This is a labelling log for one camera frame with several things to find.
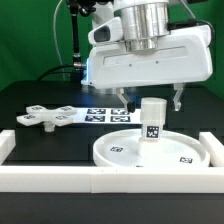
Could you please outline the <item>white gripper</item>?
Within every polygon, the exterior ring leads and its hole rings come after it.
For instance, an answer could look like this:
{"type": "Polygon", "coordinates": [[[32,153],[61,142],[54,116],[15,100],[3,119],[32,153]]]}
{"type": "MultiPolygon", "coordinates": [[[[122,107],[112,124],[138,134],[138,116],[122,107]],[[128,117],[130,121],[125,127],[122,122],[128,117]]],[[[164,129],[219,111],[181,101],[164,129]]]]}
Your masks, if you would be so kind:
{"type": "Polygon", "coordinates": [[[173,106],[179,111],[183,83],[207,80],[213,72],[210,42],[210,28],[202,25],[173,30],[158,39],[154,50],[127,52],[123,42],[98,45],[89,55],[88,84],[117,88],[127,113],[135,112],[135,102],[124,87],[174,84],[173,106]]]}

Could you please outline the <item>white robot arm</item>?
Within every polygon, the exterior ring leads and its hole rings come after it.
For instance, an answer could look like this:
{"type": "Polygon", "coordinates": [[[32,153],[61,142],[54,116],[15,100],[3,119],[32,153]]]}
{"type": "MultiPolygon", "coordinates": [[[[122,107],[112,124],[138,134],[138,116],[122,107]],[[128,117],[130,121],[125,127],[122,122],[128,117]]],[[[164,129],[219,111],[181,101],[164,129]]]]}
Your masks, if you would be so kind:
{"type": "Polygon", "coordinates": [[[135,103],[127,87],[172,84],[173,105],[189,82],[208,79],[212,72],[209,46],[214,29],[195,17],[170,22],[168,7],[186,6],[186,0],[114,0],[94,13],[92,45],[82,83],[96,89],[112,89],[128,112],[135,103]]]}

